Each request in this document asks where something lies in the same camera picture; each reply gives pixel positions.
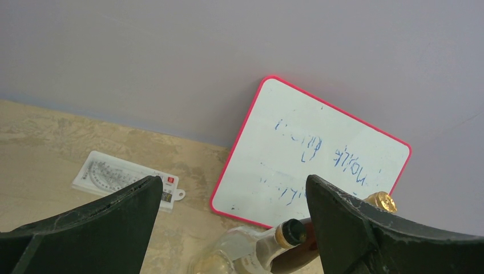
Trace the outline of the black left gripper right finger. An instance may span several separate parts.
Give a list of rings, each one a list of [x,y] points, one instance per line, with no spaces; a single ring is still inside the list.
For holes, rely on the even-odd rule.
[[[325,273],[482,273],[483,237],[404,219],[317,175],[306,199]]]

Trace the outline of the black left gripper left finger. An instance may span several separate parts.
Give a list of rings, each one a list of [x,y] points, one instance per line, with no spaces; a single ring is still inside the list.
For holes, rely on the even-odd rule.
[[[2,273],[139,273],[163,193],[146,176],[108,196],[1,233]]]

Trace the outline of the clear glass bottle black cap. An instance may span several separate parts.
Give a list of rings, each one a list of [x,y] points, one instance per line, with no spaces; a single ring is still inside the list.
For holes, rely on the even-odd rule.
[[[231,228],[191,260],[188,273],[270,273],[279,255],[306,241],[306,227],[289,219],[263,232]]]

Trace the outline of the brown wine bottle gold cap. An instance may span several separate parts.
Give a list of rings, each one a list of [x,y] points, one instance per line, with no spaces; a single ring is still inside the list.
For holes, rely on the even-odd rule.
[[[393,198],[386,192],[380,191],[364,199],[367,203],[390,213],[396,213],[397,207]],[[315,231],[311,218],[300,220],[306,228],[306,241],[284,253],[278,255],[273,262],[271,273],[292,273],[306,266],[319,256]]]

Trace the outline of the white ruler set package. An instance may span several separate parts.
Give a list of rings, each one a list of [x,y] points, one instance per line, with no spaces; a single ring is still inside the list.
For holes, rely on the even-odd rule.
[[[72,188],[99,196],[107,196],[146,176],[159,176],[163,195],[159,209],[172,212],[174,202],[184,199],[185,190],[178,188],[179,178],[149,167],[91,151],[72,182]]]

